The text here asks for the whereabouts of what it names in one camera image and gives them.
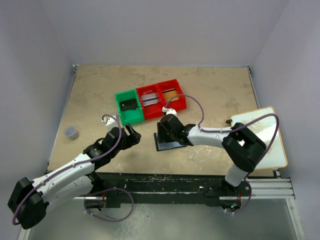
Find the black leather card holder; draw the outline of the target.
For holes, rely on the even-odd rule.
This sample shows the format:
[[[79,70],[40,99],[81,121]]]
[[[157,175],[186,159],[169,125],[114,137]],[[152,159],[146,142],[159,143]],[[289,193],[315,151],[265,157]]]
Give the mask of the black leather card holder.
[[[153,137],[154,137],[155,147],[156,147],[157,152],[186,147],[186,145],[182,145],[176,141],[174,141],[174,142],[159,142],[157,132],[155,132],[153,134]]]

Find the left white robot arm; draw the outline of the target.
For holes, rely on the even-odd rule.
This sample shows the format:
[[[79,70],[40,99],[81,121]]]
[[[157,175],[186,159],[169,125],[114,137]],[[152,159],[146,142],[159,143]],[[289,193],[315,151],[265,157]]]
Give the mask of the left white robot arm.
[[[48,211],[75,197],[98,196],[110,191],[127,194],[127,190],[118,186],[108,187],[96,170],[109,164],[120,151],[139,144],[141,137],[130,124],[114,127],[64,166],[33,180],[20,179],[7,203],[13,213],[12,224],[30,229]]]

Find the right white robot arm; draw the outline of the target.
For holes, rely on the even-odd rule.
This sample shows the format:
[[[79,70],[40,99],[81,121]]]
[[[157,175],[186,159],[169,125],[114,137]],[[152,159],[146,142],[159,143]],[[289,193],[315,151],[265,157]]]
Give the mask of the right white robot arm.
[[[240,190],[240,183],[254,171],[267,149],[266,144],[242,123],[226,128],[200,129],[196,124],[183,125],[177,116],[165,115],[157,123],[157,142],[181,146],[211,146],[226,151],[232,160],[222,190],[228,196]]]

